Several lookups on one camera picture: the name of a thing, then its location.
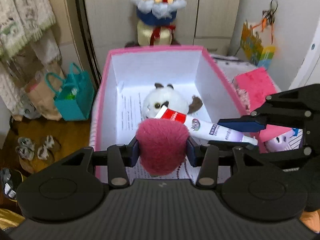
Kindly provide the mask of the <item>white toothpaste tube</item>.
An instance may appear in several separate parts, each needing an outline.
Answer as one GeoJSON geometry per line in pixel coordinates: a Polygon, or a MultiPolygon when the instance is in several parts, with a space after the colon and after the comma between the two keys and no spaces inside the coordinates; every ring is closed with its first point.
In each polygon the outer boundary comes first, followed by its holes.
{"type": "Polygon", "coordinates": [[[258,145],[255,138],[245,136],[244,133],[218,124],[212,124],[163,106],[155,116],[156,119],[167,119],[183,123],[192,137],[208,141],[243,142],[258,145]]]}

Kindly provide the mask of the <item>pink fluffy pompom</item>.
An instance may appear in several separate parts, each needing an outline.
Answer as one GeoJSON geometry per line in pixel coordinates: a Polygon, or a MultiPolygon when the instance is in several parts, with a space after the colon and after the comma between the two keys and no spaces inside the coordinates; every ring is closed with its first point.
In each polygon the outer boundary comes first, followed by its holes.
{"type": "Polygon", "coordinates": [[[146,119],[136,131],[140,163],[151,176],[165,176],[185,160],[187,127],[167,119],[146,119]]]}

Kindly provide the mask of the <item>white plush owl toy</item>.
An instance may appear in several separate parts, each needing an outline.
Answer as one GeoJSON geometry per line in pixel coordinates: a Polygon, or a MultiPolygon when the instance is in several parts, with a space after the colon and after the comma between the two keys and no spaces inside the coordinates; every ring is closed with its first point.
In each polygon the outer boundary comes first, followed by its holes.
{"type": "Polygon", "coordinates": [[[163,86],[161,83],[155,83],[155,89],[143,101],[142,117],[154,118],[163,106],[183,114],[193,114],[203,106],[203,102],[195,95],[191,97],[191,102],[188,102],[172,84],[163,86]]]}

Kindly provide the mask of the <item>blue wet wipes pack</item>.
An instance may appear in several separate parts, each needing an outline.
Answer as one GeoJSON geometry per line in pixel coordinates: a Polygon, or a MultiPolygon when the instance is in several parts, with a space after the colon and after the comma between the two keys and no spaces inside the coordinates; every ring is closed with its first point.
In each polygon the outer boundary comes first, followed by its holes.
{"type": "Polygon", "coordinates": [[[298,128],[293,128],[292,129],[292,135],[291,137],[299,137],[303,135],[303,130],[302,129],[298,129],[298,128]]]}

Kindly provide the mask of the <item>purple plush toy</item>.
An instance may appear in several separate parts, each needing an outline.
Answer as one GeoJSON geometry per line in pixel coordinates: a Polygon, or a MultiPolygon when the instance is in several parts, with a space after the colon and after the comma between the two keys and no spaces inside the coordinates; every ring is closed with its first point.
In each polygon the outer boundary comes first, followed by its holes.
{"type": "Polygon", "coordinates": [[[294,131],[290,130],[284,134],[281,134],[271,140],[264,142],[264,145],[268,152],[281,152],[289,149],[289,142],[294,135],[294,131]]]}

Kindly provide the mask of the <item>floral pink scrunchie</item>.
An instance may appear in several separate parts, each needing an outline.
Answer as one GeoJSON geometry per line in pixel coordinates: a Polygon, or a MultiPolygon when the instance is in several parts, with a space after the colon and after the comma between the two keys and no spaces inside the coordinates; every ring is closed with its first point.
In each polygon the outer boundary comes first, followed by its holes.
{"type": "Polygon", "coordinates": [[[244,105],[246,113],[250,114],[251,112],[251,104],[249,99],[249,93],[245,89],[237,88],[236,92],[241,103],[244,105]]]}

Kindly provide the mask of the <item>striped tablecloth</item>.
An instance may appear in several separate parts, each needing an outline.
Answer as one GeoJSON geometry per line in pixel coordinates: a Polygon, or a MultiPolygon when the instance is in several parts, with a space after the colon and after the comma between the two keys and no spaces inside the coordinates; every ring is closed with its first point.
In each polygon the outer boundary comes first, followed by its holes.
{"type": "MultiPolygon", "coordinates": [[[[226,76],[227,80],[231,83],[235,91],[236,91],[236,88],[233,84],[234,78],[239,74],[244,74],[246,72],[255,70],[257,68],[248,62],[240,61],[236,57],[231,57],[231,56],[223,57],[223,56],[213,55],[212,58],[215,61],[215,63],[217,63],[217,65],[221,68],[223,74],[226,76]]],[[[280,88],[275,83],[274,85],[277,91],[280,92],[281,91],[280,88]]],[[[294,152],[294,150],[299,149],[299,146],[293,145],[293,143],[302,142],[302,136],[291,137],[289,142],[289,149],[286,151],[268,152],[268,150],[264,145],[264,142],[260,141],[258,132],[244,132],[244,133],[249,133],[257,137],[259,149],[256,150],[255,155],[259,155],[259,159],[263,161],[268,161],[276,165],[277,167],[283,169],[286,172],[298,171],[303,167],[302,159],[298,159],[298,158],[293,159],[290,155],[294,152]]]]}

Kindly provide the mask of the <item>white door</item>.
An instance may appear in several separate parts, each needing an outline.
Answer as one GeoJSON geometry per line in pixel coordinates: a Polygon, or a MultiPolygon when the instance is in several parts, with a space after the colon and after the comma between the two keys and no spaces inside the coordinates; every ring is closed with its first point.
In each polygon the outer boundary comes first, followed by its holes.
{"type": "Polygon", "coordinates": [[[294,80],[292,81],[289,89],[295,89],[304,86],[316,66],[316,63],[319,59],[319,24],[320,21],[318,21],[317,23],[317,28],[314,32],[314,36],[312,38],[306,56],[304,57],[301,67],[294,80]]]}

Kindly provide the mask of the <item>teal tote bag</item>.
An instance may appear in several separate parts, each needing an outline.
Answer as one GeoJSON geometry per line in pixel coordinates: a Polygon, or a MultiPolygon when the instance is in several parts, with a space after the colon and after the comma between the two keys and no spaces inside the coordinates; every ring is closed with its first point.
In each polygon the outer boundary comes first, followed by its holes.
{"type": "Polygon", "coordinates": [[[71,63],[65,79],[49,72],[45,80],[48,87],[55,93],[54,105],[64,120],[84,121],[89,118],[94,99],[94,87],[87,71],[71,63]]]}

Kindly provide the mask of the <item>pink storage box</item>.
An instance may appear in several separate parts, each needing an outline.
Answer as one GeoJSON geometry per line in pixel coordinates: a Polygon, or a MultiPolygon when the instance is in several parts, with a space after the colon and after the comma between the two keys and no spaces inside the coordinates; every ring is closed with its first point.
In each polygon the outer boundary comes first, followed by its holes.
{"type": "Polygon", "coordinates": [[[197,46],[110,51],[93,105],[89,144],[97,151],[128,144],[139,124],[162,107],[186,114],[196,125],[246,114],[224,71],[197,46]]]}

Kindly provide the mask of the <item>colourful paper gift bag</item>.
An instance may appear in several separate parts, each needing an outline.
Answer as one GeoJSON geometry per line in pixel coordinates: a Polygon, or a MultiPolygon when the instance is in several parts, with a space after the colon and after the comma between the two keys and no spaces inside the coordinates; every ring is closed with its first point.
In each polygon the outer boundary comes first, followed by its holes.
{"type": "Polygon", "coordinates": [[[259,23],[245,21],[240,47],[251,64],[268,69],[276,51],[273,25],[267,24],[266,20],[259,23]]]}

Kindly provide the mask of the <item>patterned slippers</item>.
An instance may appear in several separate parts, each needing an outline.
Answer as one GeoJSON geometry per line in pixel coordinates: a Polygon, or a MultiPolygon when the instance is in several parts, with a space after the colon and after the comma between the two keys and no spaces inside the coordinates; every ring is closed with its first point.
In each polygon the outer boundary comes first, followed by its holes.
{"type": "Polygon", "coordinates": [[[19,137],[18,145],[15,148],[16,153],[28,161],[32,161],[35,157],[42,161],[53,162],[54,154],[61,150],[61,144],[52,136],[47,135],[37,144],[34,140],[26,137],[19,137]]]}

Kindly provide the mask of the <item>brown paper bag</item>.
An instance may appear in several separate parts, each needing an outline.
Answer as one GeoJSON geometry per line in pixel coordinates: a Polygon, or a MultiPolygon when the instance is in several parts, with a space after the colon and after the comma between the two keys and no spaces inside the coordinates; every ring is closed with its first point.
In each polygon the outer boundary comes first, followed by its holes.
{"type": "Polygon", "coordinates": [[[44,118],[59,121],[62,116],[54,105],[55,93],[46,83],[46,74],[51,72],[59,75],[62,79],[65,78],[59,63],[53,62],[38,70],[34,78],[25,85],[24,91],[33,106],[44,118]]]}

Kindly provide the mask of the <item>beige wardrobe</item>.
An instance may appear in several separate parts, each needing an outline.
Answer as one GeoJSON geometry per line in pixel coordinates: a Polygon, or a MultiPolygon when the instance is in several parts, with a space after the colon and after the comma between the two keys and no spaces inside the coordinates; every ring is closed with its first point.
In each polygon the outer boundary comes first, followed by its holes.
{"type": "Polygon", "coordinates": [[[137,25],[151,29],[175,25],[175,44],[200,45],[226,55],[240,0],[75,0],[88,71],[99,83],[107,53],[115,48],[161,44],[160,37],[143,41],[137,25]]]}

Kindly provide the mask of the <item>cream green knitted cardigan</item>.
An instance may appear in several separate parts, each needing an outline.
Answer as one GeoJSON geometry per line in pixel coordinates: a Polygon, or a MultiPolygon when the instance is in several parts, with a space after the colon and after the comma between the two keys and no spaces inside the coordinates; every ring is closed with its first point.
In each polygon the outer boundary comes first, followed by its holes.
{"type": "Polygon", "coordinates": [[[59,61],[55,23],[49,0],[1,0],[1,57],[10,59],[31,46],[43,64],[59,61]]]}

